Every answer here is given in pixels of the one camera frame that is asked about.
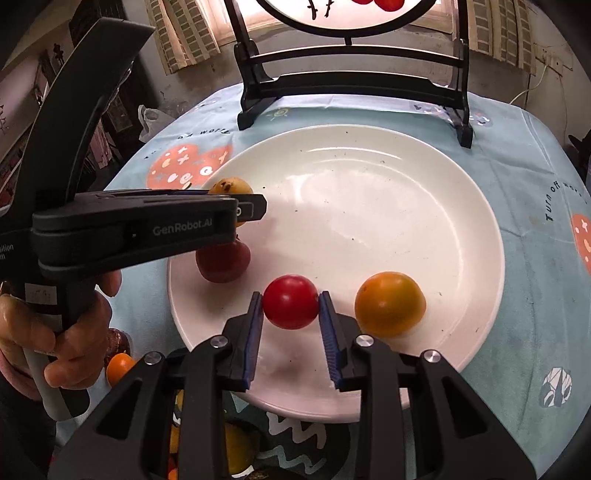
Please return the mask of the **left hand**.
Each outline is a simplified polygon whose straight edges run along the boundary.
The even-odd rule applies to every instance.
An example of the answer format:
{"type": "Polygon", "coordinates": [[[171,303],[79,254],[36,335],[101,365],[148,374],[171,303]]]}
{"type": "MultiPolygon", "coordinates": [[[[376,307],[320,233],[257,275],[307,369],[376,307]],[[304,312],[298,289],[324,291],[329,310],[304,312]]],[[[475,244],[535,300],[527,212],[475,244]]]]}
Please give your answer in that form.
{"type": "Polygon", "coordinates": [[[1,286],[1,375],[25,397],[38,400],[24,351],[31,349],[53,356],[44,368],[49,386],[81,390],[92,386],[103,368],[108,348],[108,327],[112,310],[107,299],[117,294],[122,283],[119,271],[109,272],[98,281],[89,309],[60,335],[45,323],[43,316],[14,297],[7,283],[1,286]]]}

